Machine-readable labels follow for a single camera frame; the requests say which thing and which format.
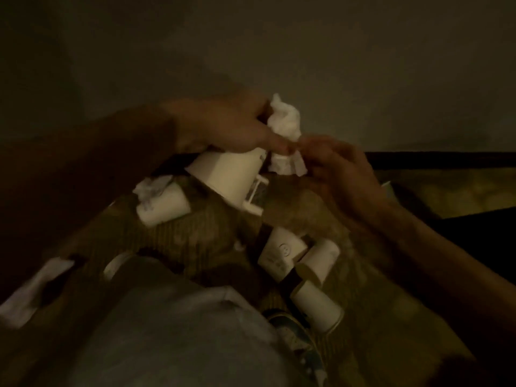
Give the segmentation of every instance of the person's left hand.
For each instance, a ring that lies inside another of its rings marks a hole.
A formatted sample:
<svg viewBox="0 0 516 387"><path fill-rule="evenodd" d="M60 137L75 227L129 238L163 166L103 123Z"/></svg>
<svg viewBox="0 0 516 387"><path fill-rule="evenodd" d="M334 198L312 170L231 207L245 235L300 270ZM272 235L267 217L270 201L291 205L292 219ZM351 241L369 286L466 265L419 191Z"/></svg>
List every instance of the person's left hand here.
<svg viewBox="0 0 516 387"><path fill-rule="evenodd" d="M295 143L258 120L266 120L271 109L268 99L255 92L164 102L161 107L177 122L180 153L201 152L210 145L230 152L260 147L280 155L291 155L296 149Z"/></svg>

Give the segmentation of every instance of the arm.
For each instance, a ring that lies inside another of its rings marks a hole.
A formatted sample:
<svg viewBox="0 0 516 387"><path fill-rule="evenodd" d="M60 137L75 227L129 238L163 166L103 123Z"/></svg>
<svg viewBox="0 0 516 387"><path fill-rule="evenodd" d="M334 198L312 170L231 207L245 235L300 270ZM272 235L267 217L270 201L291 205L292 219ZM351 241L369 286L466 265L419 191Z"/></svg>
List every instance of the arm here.
<svg viewBox="0 0 516 387"><path fill-rule="evenodd" d="M41 253L132 190L175 153L213 144L288 153L289 142L256 117L267 99L242 92L124 110L92 124L0 149L5 299L41 265Z"/></svg>
<svg viewBox="0 0 516 387"><path fill-rule="evenodd" d="M514 379L516 287L390 202L357 148L327 137L300 144L313 174L308 186L350 230L394 246L398 283L439 313L487 368Z"/></svg>

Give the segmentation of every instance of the gray wall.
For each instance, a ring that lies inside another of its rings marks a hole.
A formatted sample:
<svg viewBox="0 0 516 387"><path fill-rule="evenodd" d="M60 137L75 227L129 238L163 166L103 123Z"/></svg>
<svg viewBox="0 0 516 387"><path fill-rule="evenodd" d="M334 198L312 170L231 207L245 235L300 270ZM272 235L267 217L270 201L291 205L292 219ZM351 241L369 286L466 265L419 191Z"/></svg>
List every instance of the gray wall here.
<svg viewBox="0 0 516 387"><path fill-rule="evenodd" d="M516 151L514 0L2 0L0 138L279 92L368 150Z"/></svg>

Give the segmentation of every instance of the hand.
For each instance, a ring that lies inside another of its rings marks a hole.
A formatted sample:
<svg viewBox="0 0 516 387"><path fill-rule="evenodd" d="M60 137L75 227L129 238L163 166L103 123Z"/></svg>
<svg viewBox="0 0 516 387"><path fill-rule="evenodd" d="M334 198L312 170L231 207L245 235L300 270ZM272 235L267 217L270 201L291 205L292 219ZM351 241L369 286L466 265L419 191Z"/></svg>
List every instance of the hand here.
<svg viewBox="0 0 516 387"><path fill-rule="evenodd" d="M271 109L268 99L254 92L165 102L161 107L177 121L180 153L201 152L210 145L231 152L257 147L280 155L295 151L293 142L258 120L266 120Z"/></svg>
<svg viewBox="0 0 516 387"><path fill-rule="evenodd" d="M302 136L298 145L311 174L306 185L350 231L374 235L378 212L390 202L365 154L330 136Z"/></svg>

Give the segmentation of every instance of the gray fabric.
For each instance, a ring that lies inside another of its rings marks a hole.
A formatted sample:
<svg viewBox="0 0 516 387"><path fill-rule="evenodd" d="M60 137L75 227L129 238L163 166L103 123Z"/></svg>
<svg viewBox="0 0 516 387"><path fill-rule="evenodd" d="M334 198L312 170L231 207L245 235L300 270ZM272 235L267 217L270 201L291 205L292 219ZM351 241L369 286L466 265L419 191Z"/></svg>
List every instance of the gray fabric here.
<svg viewBox="0 0 516 387"><path fill-rule="evenodd" d="M63 353L31 384L312 385L274 328L233 288L202 288L150 260L126 265L113 279L120 301L73 361Z"/></svg>

